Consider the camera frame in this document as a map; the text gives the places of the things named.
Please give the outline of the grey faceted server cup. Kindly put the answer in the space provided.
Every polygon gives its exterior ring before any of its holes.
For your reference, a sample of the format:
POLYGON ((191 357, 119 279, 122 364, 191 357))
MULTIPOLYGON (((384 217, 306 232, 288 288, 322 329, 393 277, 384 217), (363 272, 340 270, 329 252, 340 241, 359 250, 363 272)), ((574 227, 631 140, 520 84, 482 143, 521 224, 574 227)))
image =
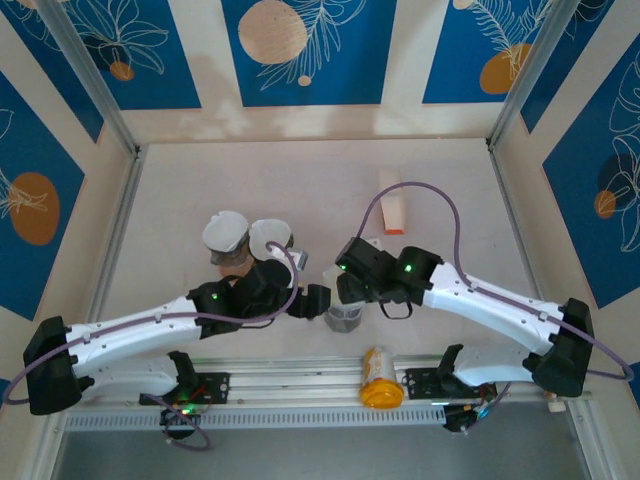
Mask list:
POLYGON ((350 333, 361 323, 363 307, 331 306, 324 314, 324 321, 330 330, 337 333, 350 333))

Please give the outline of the orange-white filter box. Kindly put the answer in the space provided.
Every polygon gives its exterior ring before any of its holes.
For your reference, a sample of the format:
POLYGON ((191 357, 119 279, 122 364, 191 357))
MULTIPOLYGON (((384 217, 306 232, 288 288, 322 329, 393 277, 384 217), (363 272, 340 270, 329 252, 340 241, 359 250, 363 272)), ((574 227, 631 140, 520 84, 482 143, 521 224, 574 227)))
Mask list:
MULTIPOLYGON (((379 171, 379 187, 385 190, 401 182, 398 170, 381 169, 379 171)), ((386 235, 403 235, 405 233, 405 201, 401 187, 386 193, 379 201, 384 231, 386 235)))

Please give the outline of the white paper coffee filter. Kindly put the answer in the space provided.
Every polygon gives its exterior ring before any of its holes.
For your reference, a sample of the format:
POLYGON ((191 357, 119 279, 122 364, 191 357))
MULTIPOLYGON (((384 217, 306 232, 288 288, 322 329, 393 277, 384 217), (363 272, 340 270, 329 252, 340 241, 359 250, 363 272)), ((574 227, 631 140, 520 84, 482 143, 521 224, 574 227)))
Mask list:
POLYGON ((268 242, 276 242, 284 248, 294 244, 290 226, 279 219, 261 219, 255 221, 249 229, 249 249, 255 260, 283 259, 279 248, 267 246, 268 242))
POLYGON ((205 226, 201 239, 204 245, 216 252, 228 253, 241 243, 249 228, 246 218, 234 211, 220 211, 205 226))

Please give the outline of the orange plastic bottle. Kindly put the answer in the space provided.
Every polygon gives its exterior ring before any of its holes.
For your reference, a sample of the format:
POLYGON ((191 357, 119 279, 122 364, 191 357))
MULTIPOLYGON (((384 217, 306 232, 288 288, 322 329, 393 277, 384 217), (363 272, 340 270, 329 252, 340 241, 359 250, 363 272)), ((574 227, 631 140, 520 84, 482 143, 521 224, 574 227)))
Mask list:
POLYGON ((403 386, 398 382, 392 355, 384 348, 370 348, 363 357, 362 404, 372 409, 394 409, 404 399, 403 386))

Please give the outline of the black controller board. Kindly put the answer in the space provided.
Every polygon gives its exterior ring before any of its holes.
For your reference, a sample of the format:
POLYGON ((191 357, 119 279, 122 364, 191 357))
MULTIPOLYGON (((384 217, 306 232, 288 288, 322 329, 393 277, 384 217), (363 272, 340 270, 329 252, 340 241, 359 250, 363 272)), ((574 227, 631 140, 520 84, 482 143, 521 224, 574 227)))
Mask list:
POLYGON ((195 428, 201 423, 201 414, 194 408, 180 408, 177 411, 165 409, 161 412, 160 428, 166 439, 171 441, 183 441, 194 439, 199 435, 202 439, 206 434, 195 428))
POLYGON ((485 400, 444 406, 444 428, 452 433, 465 433, 486 414, 489 403, 485 400))

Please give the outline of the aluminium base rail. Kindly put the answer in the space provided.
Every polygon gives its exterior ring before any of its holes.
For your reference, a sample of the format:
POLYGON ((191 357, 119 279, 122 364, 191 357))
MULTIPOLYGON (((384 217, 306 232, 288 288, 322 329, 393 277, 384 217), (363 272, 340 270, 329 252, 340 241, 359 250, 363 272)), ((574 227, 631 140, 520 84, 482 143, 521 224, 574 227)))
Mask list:
MULTIPOLYGON (((507 382, 532 384, 529 372, 522 370, 523 352, 512 354, 500 350, 491 358, 484 351, 461 360, 469 386, 507 382)), ((446 357, 395 356, 397 380, 403 386, 404 400, 411 400, 402 383, 409 368, 436 368, 440 376, 452 374, 454 365, 446 357)), ((310 359, 192 359, 185 352, 173 351, 157 358, 131 357, 107 369, 99 370, 98 386, 86 391, 82 404, 147 404, 148 394, 158 393, 169 375, 179 380, 195 379, 196 373, 227 372, 230 374, 226 404, 306 404, 312 402, 359 402, 362 384, 362 358, 310 359)), ((430 402, 478 402, 480 399, 421 399, 430 402)))

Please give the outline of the aluminium side rail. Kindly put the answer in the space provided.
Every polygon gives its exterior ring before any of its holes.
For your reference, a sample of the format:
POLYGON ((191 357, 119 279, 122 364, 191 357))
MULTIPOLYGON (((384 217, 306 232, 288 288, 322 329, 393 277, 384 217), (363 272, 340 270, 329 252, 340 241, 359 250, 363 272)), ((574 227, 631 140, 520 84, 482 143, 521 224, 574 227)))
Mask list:
POLYGON ((543 298, 543 293, 540 289, 540 284, 538 282, 538 279, 536 278, 536 274, 534 273, 534 270, 532 268, 532 264, 530 261, 530 257, 528 255, 528 252, 526 250, 526 246, 522 237, 522 232, 520 229, 520 225, 518 222, 518 218, 516 215, 516 211, 514 210, 514 205, 511 199, 511 196, 509 194, 509 190, 507 187, 507 183, 505 180, 505 177, 503 175, 503 172, 501 170, 501 167, 499 165, 499 162, 497 160, 497 157, 495 155, 494 149, 493 147, 490 145, 489 141, 486 141, 486 146, 487 146, 487 150, 488 150, 488 154, 489 154, 489 159, 491 161, 491 165, 492 168, 494 170, 494 175, 496 177, 496 181, 498 183, 498 187, 499 190, 501 192, 501 196, 502 196, 502 201, 507 213, 507 216, 509 218, 509 222, 511 225, 511 230, 513 232, 514 235, 514 239, 518 248, 518 252, 520 255, 520 258, 522 260, 523 266, 524 266, 524 270, 528 279, 528 282, 532 288, 532 290, 534 291, 534 293, 536 294, 536 297, 538 299, 542 299, 543 298))
POLYGON ((104 310, 104 305, 108 298, 110 286, 135 201, 135 196, 139 187, 147 152, 147 145, 138 146, 136 149, 136 155, 127 172, 124 187, 120 195, 111 230, 109 232, 106 250, 103 255, 91 303, 88 308, 88 323, 99 321, 104 310))

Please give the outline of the aluminium frame post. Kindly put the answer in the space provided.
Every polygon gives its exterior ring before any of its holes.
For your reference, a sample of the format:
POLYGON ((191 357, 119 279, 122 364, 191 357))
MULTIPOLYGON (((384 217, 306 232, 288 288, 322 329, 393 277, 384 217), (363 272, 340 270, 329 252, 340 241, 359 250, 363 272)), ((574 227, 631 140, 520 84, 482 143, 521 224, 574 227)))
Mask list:
POLYGON ((581 19, 582 0, 549 0, 549 16, 516 75, 498 118, 486 139, 494 153, 507 138, 511 124, 521 120, 533 133, 588 43, 589 28, 581 19))
POLYGON ((124 151, 136 160, 140 147, 134 140, 117 102, 64 8, 57 0, 34 0, 34 4, 67 63, 105 123, 111 128, 124 151))

